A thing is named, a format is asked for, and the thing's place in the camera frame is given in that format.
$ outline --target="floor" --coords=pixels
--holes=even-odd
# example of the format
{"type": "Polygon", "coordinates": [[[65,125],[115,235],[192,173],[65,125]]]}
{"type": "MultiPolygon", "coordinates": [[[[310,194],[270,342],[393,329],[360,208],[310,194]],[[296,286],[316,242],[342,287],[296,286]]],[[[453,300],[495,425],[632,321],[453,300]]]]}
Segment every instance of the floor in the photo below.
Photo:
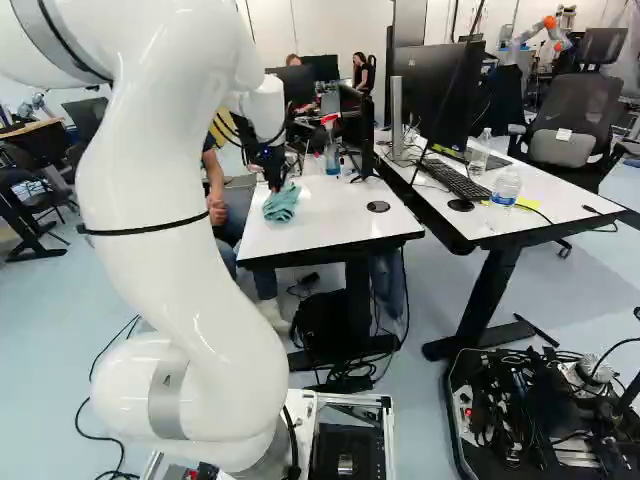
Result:
{"type": "MultiPolygon", "coordinates": [[[[619,165],[602,194],[640,210],[639,184],[640,170],[619,165]]],[[[73,418],[88,395],[94,356],[136,312],[113,290],[93,250],[75,233],[78,217],[68,213],[67,219],[57,230],[72,242],[65,257],[0,262],[0,476],[6,479],[28,471],[33,478],[86,480],[117,461],[114,445],[81,438],[73,418]]],[[[53,239],[45,242],[56,246],[53,239]]],[[[556,256],[554,244],[523,253],[494,322],[507,322],[518,312],[557,338],[563,349],[585,352],[603,352],[618,340],[640,336],[640,322],[632,314],[640,305],[640,232],[620,225],[618,234],[584,233],[571,242],[574,250],[567,260],[556,256]]],[[[427,363],[420,346],[454,332],[485,256],[476,251],[454,257],[430,233],[406,246],[411,333],[376,387],[395,402],[399,479],[423,478],[425,472],[439,480],[457,478],[439,388],[444,365],[427,363]]],[[[320,288],[340,285],[338,266],[316,270],[320,288]]],[[[288,315],[295,299],[284,287],[302,273],[279,273],[288,315]]],[[[253,295],[248,275],[241,275],[240,283],[253,295]]],[[[629,382],[640,366],[640,349],[623,347],[611,363],[629,382]]],[[[310,383],[315,383],[311,374],[291,378],[292,387],[310,383]]],[[[90,409],[81,423],[87,431],[106,432],[90,409]]],[[[127,447],[125,470],[140,473],[150,452],[140,445],[127,447]]]]}

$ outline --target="sneaker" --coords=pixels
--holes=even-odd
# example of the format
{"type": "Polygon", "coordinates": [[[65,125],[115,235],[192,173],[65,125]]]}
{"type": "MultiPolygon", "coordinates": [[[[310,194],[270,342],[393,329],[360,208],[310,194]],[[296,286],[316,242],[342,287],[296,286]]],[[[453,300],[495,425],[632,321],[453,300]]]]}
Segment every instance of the sneaker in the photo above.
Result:
{"type": "Polygon", "coordinates": [[[278,306],[278,301],[275,298],[270,300],[261,300],[256,303],[256,307],[258,307],[258,311],[265,317],[273,329],[282,334],[289,333],[289,328],[291,328],[291,324],[285,321],[280,315],[280,307],[278,306]]]}

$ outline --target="black desk frame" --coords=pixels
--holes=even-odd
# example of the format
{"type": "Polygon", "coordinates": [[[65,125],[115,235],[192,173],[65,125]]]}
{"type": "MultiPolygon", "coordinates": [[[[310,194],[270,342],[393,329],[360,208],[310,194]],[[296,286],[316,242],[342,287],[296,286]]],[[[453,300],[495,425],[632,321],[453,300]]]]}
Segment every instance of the black desk frame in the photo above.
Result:
{"type": "Polygon", "coordinates": [[[354,345],[354,351],[347,357],[341,353],[326,357],[314,355],[312,359],[304,351],[290,353],[288,359],[291,372],[308,371],[345,360],[392,353],[397,350],[400,342],[395,335],[370,336],[372,318],[369,258],[398,249],[408,240],[422,238],[424,235],[425,232],[421,231],[238,261],[239,266],[248,270],[345,262],[346,289],[349,299],[348,328],[355,338],[362,339],[362,342],[357,346],[354,345]]]}
{"type": "Polygon", "coordinates": [[[469,241],[385,161],[378,162],[377,170],[396,195],[451,253],[468,255],[476,247],[489,251],[456,334],[422,346],[422,353],[429,361],[453,359],[463,348],[487,348],[536,334],[526,322],[488,328],[523,248],[557,242],[577,233],[610,225],[615,220],[640,230],[640,214],[625,209],[607,215],[469,241]]]}
{"type": "Polygon", "coordinates": [[[0,216],[22,238],[22,242],[9,253],[7,263],[61,257],[67,253],[66,249],[47,249],[40,243],[40,237],[48,233],[56,222],[40,225],[8,186],[0,188],[0,216]],[[32,252],[22,253],[27,249],[32,252]]]}

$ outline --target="teal cloth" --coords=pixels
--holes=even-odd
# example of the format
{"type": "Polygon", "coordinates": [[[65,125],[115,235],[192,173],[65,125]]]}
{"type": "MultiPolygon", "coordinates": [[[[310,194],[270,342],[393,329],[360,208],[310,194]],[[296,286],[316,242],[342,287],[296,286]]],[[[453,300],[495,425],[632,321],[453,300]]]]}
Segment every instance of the teal cloth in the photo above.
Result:
{"type": "Polygon", "coordinates": [[[294,215],[300,187],[293,183],[284,185],[278,193],[271,192],[262,206],[265,220],[276,223],[287,223],[294,215]]]}

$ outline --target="black keyboard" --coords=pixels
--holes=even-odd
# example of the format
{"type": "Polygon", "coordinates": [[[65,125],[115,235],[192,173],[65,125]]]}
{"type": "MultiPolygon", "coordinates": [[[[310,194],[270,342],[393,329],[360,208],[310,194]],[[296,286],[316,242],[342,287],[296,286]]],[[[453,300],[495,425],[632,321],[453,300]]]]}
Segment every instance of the black keyboard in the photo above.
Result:
{"type": "Polygon", "coordinates": [[[419,165],[419,168],[445,185],[460,198],[471,201],[488,200],[491,198],[491,192],[488,189],[482,185],[478,185],[438,159],[427,158],[419,165]]]}

